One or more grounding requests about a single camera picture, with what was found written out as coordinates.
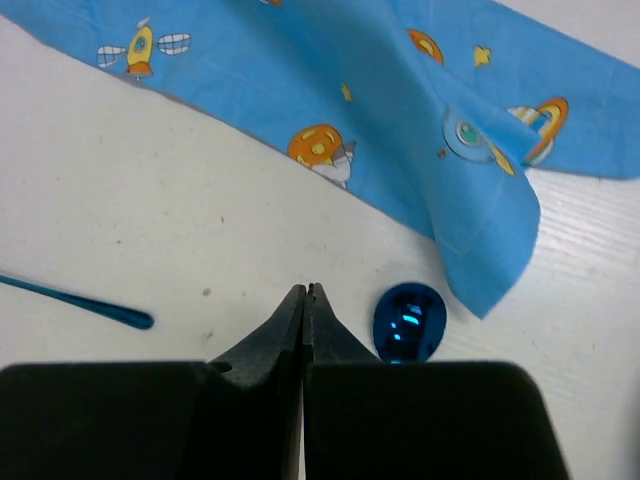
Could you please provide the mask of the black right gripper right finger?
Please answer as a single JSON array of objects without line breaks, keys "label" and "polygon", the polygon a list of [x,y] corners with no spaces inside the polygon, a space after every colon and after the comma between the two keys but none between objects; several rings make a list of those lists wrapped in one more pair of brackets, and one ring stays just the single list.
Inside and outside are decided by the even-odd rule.
[{"label": "black right gripper right finger", "polygon": [[502,361],[391,364],[336,317],[304,308],[304,454],[310,479],[565,479],[544,399]]}]

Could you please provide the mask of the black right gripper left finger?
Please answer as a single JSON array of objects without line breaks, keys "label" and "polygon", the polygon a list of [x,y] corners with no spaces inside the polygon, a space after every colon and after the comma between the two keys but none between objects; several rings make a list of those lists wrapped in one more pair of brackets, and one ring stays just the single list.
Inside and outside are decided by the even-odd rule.
[{"label": "black right gripper left finger", "polygon": [[294,479],[306,290],[211,361],[1,372],[5,479]]}]

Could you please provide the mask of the blue metal spoon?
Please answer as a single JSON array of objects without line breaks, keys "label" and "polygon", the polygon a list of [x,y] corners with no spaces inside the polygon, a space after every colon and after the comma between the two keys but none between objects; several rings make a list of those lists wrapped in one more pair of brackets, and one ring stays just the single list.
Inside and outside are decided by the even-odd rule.
[{"label": "blue metal spoon", "polygon": [[375,349],[386,363],[424,363],[439,347],[446,323],[446,305],[436,290],[415,282],[395,285],[374,311]]}]

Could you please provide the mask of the blue metal fork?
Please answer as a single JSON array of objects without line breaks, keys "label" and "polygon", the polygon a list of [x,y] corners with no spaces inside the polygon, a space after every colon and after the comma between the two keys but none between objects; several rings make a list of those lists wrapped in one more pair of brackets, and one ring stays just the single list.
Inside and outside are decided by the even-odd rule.
[{"label": "blue metal fork", "polygon": [[155,323],[154,318],[149,313],[141,310],[82,297],[6,275],[1,276],[1,282],[6,285],[76,306],[80,309],[114,320],[131,328],[148,330],[152,328]]}]

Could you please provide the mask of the blue space-print placemat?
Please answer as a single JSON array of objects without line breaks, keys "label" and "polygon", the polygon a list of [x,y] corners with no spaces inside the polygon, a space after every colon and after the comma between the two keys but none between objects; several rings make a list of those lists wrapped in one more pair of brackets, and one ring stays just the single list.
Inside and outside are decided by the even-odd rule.
[{"label": "blue space-print placemat", "polygon": [[638,69],[494,1],[5,1],[1,13],[433,239],[479,317],[533,253],[527,168],[639,175]]}]

